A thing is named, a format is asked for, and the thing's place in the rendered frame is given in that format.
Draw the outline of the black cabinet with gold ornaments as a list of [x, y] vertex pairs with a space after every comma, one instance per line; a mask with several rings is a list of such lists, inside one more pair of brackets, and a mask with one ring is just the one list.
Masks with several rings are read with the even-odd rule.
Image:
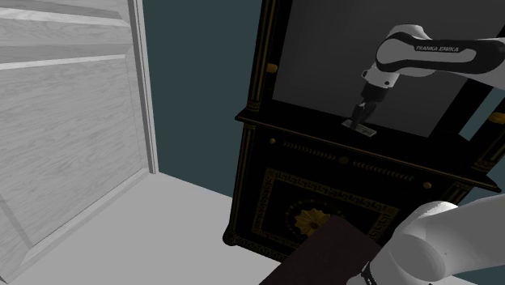
[[223, 241], [282, 261], [329, 217], [377, 244], [415, 208], [499, 192], [505, 91], [444, 71], [401, 75], [361, 125], [363, 72], [390, 30], [505, 38], [505, 0], [262, 0]]

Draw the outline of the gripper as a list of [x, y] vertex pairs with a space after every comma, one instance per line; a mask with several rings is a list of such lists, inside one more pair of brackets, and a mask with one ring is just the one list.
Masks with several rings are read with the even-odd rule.
[[377, 87], [371, 83], [365, 83], [360, 95], [362, 101], [360, 104], [356, 104], [352, 112], [352, 122], [351, 128], [356, 129], [359, 125], [361, 118], [363, 116], [364, 120], [367, 120], [375, 111], [376, 104], [384, 100], [388, 93], [387, 88]]

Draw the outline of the white panelled wooden door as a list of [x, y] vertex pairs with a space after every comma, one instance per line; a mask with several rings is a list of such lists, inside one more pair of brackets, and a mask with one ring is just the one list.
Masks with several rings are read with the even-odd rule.
[[0, 0], [0, 282], [158, 170], [142, 0]]

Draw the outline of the grey flat rectangular object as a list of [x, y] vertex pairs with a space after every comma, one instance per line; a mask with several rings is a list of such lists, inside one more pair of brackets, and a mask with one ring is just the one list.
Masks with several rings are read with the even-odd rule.
[[363, 134], [369, 138], [375, 136], [377, 134], [377, 131], [376, 130], [373, 130], [367, 126], [364, 126], [364, 125], [361, 125], [361, 124], [357, 124], [357, 125], [353, 125], [353, 122], [352, 120], [350, 119], [347, 119], [345, 120], [343, 123], [342, 123], [343, 126], [349, 128], [350, 130], [354, 130], [360, 134]]

